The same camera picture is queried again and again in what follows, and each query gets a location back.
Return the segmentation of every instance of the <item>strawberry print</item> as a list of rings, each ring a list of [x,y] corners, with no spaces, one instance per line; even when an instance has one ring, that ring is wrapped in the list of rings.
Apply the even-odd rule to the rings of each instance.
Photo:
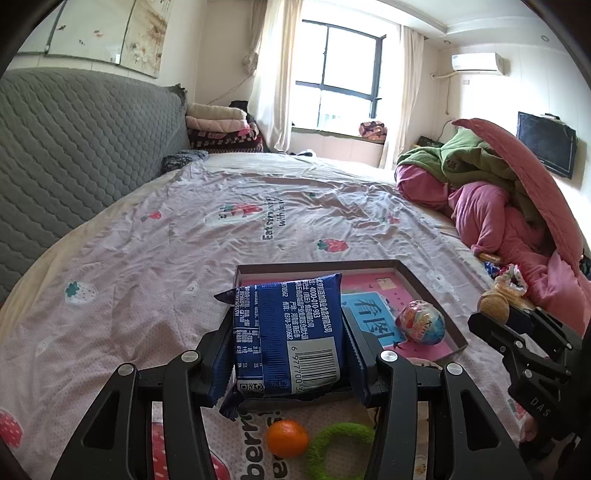
[[[152,462],[154,464],[154,480],[168,480],[162,423],[152,423]]]
[[[228,213],[230,213],[232,216],[240,216],[240,214],[242,214],[242,218],[244,218],[252,213],[262,212],[262,207],[249,203],[228,203],[227,205],[220,207],[220,210],[224,212],[220,214],[220,218],[225,218],[227,216],[226,214]]]
[[[97,291],[94,285],[73,281],[66,287],[66,303],[81,305],[90,303],[96,297]]]
[[[521,405],[519,405],[515,400],[513,400],[512,398],[509,398],[507,400],[507,403],[509,404],[511,411],[513,412],[513,415],[515,415],[515,418],[517,420],[523,419],[523,417],[525,417],[525,415],[527,414],[525,409]]]
[[[21,426],[5,410],[0,410],[0,437],[10,448],[16,449],[21,444]]]
[[[142,223],[144,223],[148,218],[151,218],[152,220],[160,220],[162,218],[162,213],[156,210],[155,212],[149,213],[148,215],[144,215],[142,218],[140,218],[140,220]]]
[[[228,467],[219,459],[219,457],[215,453],[209,453],[211,453],[212,456],[213,469],[216,472],[217,480],[231,480],[230,470],[228,470]]]
[[[152,463],[154,465],[154,480],[168,480],[168,468],[166,466],[166,449],[164,447],[164,426],[162,423],[152,423]],[[213,469],[217,480],[231,480],[230,470],[213,452]]]
[[[390,225],[396,225],[396,224],[400,223],[400,220],[398,220],[394,215],[389,213],[388,214],[388,223]]]
[[[349,248],[349,245],[344,240],[335,240],[334,238],[325,238],[318,240],[318,250],[325,252],[344,252]]]

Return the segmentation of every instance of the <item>green toy ring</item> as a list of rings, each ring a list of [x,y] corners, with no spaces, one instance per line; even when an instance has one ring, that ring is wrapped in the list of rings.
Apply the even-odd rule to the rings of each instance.
[[[308,447],[306,454],[308,473],[311,480],[345,480],[328,476],[324,462],[330,441],[335,436],[355,437],[371,445],[374,442],[374,431],[359,423],[335,423],[322,430]],[[365,473],[346,480],[363,480]]]

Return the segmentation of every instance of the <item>flower painting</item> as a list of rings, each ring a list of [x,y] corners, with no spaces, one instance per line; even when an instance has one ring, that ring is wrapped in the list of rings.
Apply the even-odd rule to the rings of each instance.
[[[174,0],[136,0],[121,52],[121,66],[158,77]]]

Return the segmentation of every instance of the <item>television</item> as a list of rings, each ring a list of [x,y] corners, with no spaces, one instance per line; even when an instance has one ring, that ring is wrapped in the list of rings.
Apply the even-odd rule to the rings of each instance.
[[[548,170],[562,177],[573,178],[577,132],[568,125],[548,117],[519,112],[517,138],[540,159]]]

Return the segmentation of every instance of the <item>cable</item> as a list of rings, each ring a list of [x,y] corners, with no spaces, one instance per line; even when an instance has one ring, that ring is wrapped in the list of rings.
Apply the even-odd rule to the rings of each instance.
[[[456,70],[454,70],[451,73],[446,73],[445,75],[435,75],[434,73],[431,74],[431,78],[434,80],[438,80],[438,79],[446,79],[449,77],[453,77],[454,75],[458,74],[459,72],[457,72]]]
[[[447,97],[445,99],[445,114],[449,115],[449,90],[452,88],[452,78],[449,77],[447,81]]]
[[[249,75],[248,77],[246,77],[243,81],[241,81],[238,85],[230,88],[226,93],[224,93],[223,95],[220,95],[217,98],[214,98],[211,102],[208,103],[208,105],[211,105],[213,102],[215,102],[216,100],[219,100],[220,98],[225,97],[228,93],[232,93],[234,90],[236,90],[240,85],[242,85],[245,81],[247,81],[250,77],[254,77],[254,75]]]
[[[455,118],[450,118],[447,122],[445,122],[443,124],[443,128],[441,129],[441,134],[439,134],[439,136],[437,137],[437,141],[439,142],[439,139],[441,138],[441,136],[443,135],[443,131],[445,130],[445,126],[449,123],[449,122],[453,122],[455,120]]]

